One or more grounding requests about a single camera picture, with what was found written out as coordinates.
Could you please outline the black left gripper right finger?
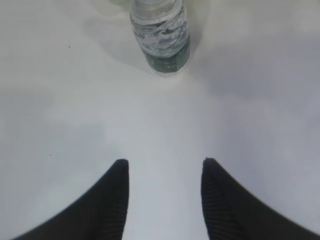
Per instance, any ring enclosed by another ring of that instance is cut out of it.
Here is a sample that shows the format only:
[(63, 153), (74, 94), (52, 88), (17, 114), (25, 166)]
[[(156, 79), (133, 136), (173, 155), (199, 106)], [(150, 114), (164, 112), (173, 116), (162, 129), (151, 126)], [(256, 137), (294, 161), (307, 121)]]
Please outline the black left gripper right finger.
[(203, 161), (200, 192), (204, 222), (211, 240), (320, 238), (252, 195), (214, 158)]

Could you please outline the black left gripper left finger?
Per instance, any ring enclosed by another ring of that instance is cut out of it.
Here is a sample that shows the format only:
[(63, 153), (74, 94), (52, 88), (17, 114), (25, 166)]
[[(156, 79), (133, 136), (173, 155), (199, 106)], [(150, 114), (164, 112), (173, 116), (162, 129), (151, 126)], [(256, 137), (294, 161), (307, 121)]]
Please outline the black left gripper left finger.
[(80, 198), (19, 240), (121, 240), (129, 204), (129, 162), (118, 159)]

